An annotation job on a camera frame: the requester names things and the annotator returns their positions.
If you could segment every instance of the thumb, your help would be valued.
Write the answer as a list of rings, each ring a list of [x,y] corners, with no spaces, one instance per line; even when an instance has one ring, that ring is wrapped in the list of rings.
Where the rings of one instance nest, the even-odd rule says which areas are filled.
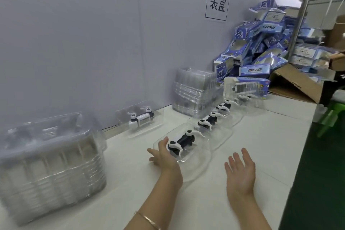
[[[167,136],[163,140],[159,141],[158,149],[159,149],[160,153],[167,152],[166,145],[167,145],[168,141],[169,141],[169,139]]]

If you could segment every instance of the white table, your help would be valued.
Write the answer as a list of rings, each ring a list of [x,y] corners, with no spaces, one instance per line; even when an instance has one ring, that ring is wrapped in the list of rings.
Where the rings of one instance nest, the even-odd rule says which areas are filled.
[[[244,117],[234,127],[233,136],[213,153],[207,171],[181,191],[170,229],[239,229],[226,197],[224,162],[242,147],[248,149],[257,165],[257,201],[272,229],[278,229],[308,135],[312,109],[316,107],[280,97],[273,97],[272,104],[279,105],[279,100],[285,103],[282,104],[285,113],[291,113],[292,117],[270,111]],[[270,101],[265,102],[268,109]],[[298,115],[299,112],[294,111],[296,106],[308,110]],[[158,129],[132,139],[123,133],[110,138],[105,152],[107,187],[84,203],[20,229],[122,229],[147,198],[159,176],[159,170],[148,162],[150,155],[146,149],[188,118],[168,106],[165,124]],[[0,229],[17,229],[1,209]]]

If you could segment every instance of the green floor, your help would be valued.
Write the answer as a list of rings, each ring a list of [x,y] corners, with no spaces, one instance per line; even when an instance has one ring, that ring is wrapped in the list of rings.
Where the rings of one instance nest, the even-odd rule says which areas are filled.
[[[321,138],[313,123],[279,230],[345,230],[345,115]]]

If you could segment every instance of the gold bracelet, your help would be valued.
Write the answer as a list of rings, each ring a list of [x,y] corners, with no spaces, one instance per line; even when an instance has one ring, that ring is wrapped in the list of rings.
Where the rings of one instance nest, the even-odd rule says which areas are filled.
[[[155,229],[157,229],[157,230],[161,230],[161,228],[158,226],[158,225],[156,225],[156,223],[155,222],[153,222],[151,219],[149,219],[148,217],[146,217],[145,215],[143,215],[142,213],[140,213],[140,212],[138,212],[138,211],[136,211],[134,214],[138,214],[138,215],[141,215],[144,219],[146,219]]]

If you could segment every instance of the black rectangular border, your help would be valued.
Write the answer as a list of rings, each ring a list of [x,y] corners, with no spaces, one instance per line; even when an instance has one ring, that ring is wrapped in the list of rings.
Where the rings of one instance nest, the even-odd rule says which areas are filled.
[[[207,17],[207,16],[206,16],[206,13],[207,13],[207,0],[206,0],[205,18],[207,18],[207,19],[214,19],[214,20],[220,20],[220,21],[226,21],[226,19],[228,18],[229,3],[230,3],[230,0],[228,0],[228,9],[226,10],[226,18],[225,18],[225,20],[224,20],[224,19],[215,19],[215,18],[213,18],[213,17]]]

